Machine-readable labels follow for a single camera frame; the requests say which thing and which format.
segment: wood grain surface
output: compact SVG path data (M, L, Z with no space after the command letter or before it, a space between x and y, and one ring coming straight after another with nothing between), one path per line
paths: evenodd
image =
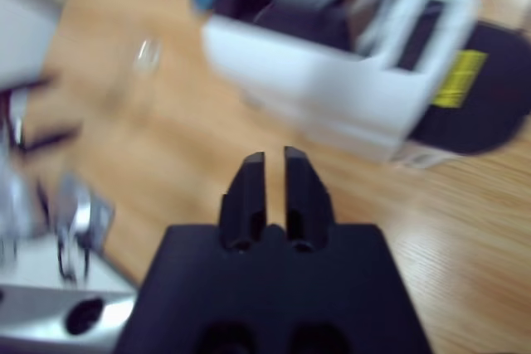
M516 27L528 0L483 0ZM116 205L109 256L141 280L164 229L214 223L241 160L266 152L269 222L284 223L282 148L305 150L339 222L384 231L437 353L531 352L531 133L479 158L417 171L309 143L207 67L204 17L190 0L70 0L47 59L62 73L35 95L29 134L83 121L74 145L34 159L53 184L76 170ZM163 44L158 71L124 72L141 37Z

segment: white object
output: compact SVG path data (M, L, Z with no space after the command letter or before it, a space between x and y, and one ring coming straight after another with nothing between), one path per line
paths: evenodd
M446 10L416 70L393 68L426 1L396 0L369 58L217 15L203 29L205 52L218 73L311 138L386 162L425 113L476 21L477 0L442 0Z

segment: screw hole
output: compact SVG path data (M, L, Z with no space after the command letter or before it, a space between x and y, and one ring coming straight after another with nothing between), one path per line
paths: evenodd
M104 309L101 298L93 298L78 303L66 318L66 330L74 336L87 333L100 320Z

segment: wooden table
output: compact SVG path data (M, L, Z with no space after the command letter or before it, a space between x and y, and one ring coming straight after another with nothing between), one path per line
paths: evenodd
M527 1L484 0L484 16L515 27ZM29 125L83 119L85 130L31 167L50 181L72 167L115 203L109 256L141 280L167 225L217 221L222 193L255 151L266 152L269 222L282 225L282 148L295 145L328 186L339 222L383 229L436 352L529 352L531 136L427 171L309 143L208 69L203 21L190 0L66 5L47 59L63 79L32 99ZM160 68L116 88L117 43L142 35L163 43Z

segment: yellow label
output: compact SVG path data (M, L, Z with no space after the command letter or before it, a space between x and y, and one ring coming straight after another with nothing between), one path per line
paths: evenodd
M480 73L486 53L463 50L432 104L441 108L460 108Z

